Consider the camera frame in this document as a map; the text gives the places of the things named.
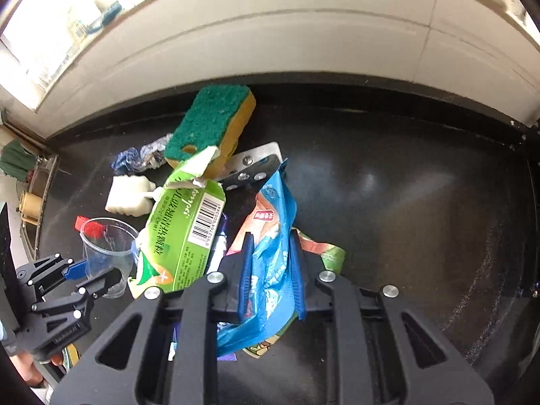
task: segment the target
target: blue plastic bag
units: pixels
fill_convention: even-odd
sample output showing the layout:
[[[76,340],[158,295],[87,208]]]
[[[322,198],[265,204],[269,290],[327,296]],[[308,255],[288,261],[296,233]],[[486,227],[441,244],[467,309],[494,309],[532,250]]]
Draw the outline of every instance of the blue plastic bag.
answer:
[[[246,231],[253,232],[254,225],[261,229],[259,233],[253,233],[255,249],[245,319],[240,324],[218,325],[218,356],[270,338],[294,314],[291,267],[287,265],[296,201],[282,182],[281,171],[278,169],[257,194],[257,205],[235,240],[237,245],[241,245]]]

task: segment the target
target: barcode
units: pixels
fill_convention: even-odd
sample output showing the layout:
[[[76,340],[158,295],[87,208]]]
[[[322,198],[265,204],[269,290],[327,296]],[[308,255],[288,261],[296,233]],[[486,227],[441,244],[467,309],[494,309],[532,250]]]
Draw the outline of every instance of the barcode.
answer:
[[[210,248],[215,230],[218,228],[222,208],[223,201],[204,193],[201,205],[195,216],[195,222],[187,238],[188,242],[204,248]]]

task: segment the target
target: plastic cup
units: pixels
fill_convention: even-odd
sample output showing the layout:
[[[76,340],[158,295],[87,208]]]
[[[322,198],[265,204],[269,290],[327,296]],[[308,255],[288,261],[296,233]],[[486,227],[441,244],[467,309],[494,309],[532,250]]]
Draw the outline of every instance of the plastic cup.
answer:
[[[93,278],[112,268],[118,268],[122,273],[120,283],[109,288],[104,297],[115,299],[125,292],[133,267],[131,244],[138,235],[131,225],[111,217],[88,219],[80,226],[86,276]]]

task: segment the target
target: red label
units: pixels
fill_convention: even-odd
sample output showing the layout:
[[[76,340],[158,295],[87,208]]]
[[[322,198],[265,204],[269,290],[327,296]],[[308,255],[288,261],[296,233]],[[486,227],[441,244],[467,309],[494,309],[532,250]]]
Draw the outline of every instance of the red label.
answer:
[[[273,221],[274,210],[257,210],[253,215],[253,219],[260,219],[261,221]]]

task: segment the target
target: silver screw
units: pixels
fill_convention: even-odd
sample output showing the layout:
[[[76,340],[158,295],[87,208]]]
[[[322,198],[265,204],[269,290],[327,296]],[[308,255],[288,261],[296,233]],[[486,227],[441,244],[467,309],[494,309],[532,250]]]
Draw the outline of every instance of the silver screw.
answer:
[[[386,285],[384,288],[382,288],[382,293],[389,299],[395,299],[395,297],[397,297],[400,293],[400,290],[394,285]]]
[[[149,300],[155,300],[157,297],[159,297],[161,291],[157,286],[150,286],[145,292],[144,296]]]
[[[332,271],[321,271],[319,273],[319,280],[326,283],[331,283],[336,279],[336,274]]]
[[[214,271],[213,273],[210,273],[206,276],[206,280],[213,284],[221,282],[224,278],[225,276],[223,275],[223,273],[219,271]]]

